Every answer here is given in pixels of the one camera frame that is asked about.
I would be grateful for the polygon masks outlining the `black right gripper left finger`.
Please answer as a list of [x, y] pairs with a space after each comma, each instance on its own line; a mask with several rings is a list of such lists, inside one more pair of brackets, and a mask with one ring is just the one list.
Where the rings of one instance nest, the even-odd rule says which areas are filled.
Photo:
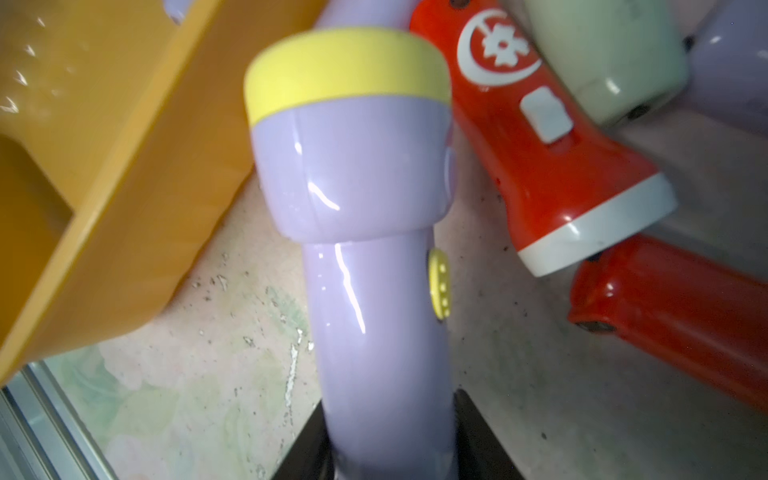
[[272, 480], [332, 480], [333, 450], [322, 403], [319, 402]]

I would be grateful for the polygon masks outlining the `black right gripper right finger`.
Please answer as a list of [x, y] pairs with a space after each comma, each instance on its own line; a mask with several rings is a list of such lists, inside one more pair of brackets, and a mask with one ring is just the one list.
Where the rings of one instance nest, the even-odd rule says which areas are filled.
[[524, 480], [470, 395], [454, 393], [460, 480]]

